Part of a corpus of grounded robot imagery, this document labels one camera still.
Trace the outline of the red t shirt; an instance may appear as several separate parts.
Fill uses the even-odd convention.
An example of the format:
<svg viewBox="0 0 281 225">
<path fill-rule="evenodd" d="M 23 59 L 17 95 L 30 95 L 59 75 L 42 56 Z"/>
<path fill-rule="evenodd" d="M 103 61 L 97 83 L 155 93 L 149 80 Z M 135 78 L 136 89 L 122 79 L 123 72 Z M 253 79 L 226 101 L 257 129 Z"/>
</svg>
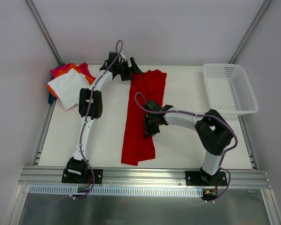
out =
<svg viewBox="0 0 281 225">
<path fill-rule="evenodd" d="M 121 163 L 137 166 L 140 161 L 155 158 L 155 146 L 151 137 L 145 136 L 146 112 L 137 104 L 145 105 L 154 100 L 163 104 L 167 74 L 160 70 L 149 70 L 134 74 L 130 85 L 126 127 L 122 147 Z"/>
</svg>

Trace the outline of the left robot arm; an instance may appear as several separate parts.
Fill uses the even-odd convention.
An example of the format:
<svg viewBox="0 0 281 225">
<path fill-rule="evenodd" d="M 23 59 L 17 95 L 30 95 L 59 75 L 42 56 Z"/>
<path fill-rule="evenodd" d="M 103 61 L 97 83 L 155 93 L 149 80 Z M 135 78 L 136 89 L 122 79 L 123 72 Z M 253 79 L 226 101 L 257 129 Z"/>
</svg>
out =
<svg viewBox="0 0 281 225">
<path fill-rule="evenodd" d="M 82 88 L 79 95 L 78 111 L 81 116 L 80 134 L 72 157 L 63 171 L 63 183 L 101 183 L 100 173 L 91 168 L 86 159 L 89 134 L 103 112 L 102 88 L 117 75 L 122 81 L 132 80 L 133 74 L 142 74 L 134 58 L 128 62 L 120 53 L 110 52 L 108 59 L 100 67 L 99 76 L 89 88 Z"/>
</svg>

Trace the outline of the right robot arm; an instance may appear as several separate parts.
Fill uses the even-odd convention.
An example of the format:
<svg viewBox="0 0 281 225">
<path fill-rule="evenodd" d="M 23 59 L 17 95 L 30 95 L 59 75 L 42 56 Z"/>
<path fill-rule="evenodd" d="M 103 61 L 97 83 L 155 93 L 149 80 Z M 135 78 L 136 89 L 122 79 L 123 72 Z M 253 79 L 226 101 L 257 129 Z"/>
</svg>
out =
<svg viewBox="0 0 281 225">
<path fill-rule="evenodd" d="M 238 144 L 235 132 L 224 118 L 214 109 L 205 114 L 195 114 L 172 105 L 161 107 L 153 100 L 148 101 L 143 110 L 146 112 L 143 118 L 147 137 L 158 134 L 161 125 L 179 126 L 197 132 L 206 154 L 195 182 L 213 186 L 220 172 L 224 154 Z"/>
</svg>

